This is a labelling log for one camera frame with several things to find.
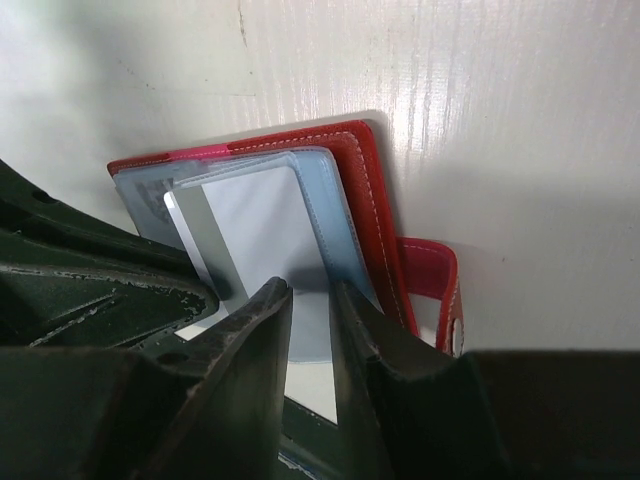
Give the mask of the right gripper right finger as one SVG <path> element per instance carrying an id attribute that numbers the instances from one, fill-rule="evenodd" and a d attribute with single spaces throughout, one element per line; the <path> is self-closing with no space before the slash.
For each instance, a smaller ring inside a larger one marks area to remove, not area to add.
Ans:
<path id="1" fill-rule="evenodd" d="M 338 429 L 350 479 L 635 479 L 639 356 L 437 351 L 333 285 Z"/>

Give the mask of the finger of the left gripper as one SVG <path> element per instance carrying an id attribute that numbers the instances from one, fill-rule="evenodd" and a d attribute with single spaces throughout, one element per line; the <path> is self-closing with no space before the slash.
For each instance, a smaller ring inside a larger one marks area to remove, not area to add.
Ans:
<path id="1" fill-rule="evenodd" d="M 76 210 L 1 164 L 1 273 L 198 285 L 187 255 Z"/>
<path id="2" fill-rule="evenodd" d="M 114 270 L 1 269 L 3 347 L 129 347 L 217 311 L 199 280 Z"/>

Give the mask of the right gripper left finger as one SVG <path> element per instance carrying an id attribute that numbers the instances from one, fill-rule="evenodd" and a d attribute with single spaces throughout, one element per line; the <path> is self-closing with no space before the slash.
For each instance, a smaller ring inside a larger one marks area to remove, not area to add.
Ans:
<path id="1" fill-rule="evenodd" d="M 1 352 L 5 479 L 269 479 L 293 292 L 268 280 L 182 346 Z"/>

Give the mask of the white stripe card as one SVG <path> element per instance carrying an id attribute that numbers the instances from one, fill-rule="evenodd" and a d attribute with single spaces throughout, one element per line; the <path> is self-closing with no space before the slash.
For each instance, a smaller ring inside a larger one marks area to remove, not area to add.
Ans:
<path id="1" fill-rule="evenodd" d="M 292 168 L 216 176 L 169 191 L 164 202 L 224 313 L 278 277 L 293 291 L 290 361 L 329 361 L 328 277 Z"/>

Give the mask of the red leather card holder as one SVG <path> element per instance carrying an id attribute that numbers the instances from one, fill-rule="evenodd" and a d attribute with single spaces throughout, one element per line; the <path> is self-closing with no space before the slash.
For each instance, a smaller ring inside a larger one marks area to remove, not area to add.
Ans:
<path id="1" fill-rule="evenodd" d="M 235 158 L 294 147 L 325 147 L 333 154 L 365 264 L 384 313 L 411 333 L 417 333 L 410 295 L 440 301 L 435 346 L 446 354 L 460 355 L 464 320 L 457 256 L 443 244 L 397 236 L 375 137 L 366 122 L 349 120 L 131 157 L 108 163 L 107 170 L 110 175 L 116 175 L 136 167 Z"/>

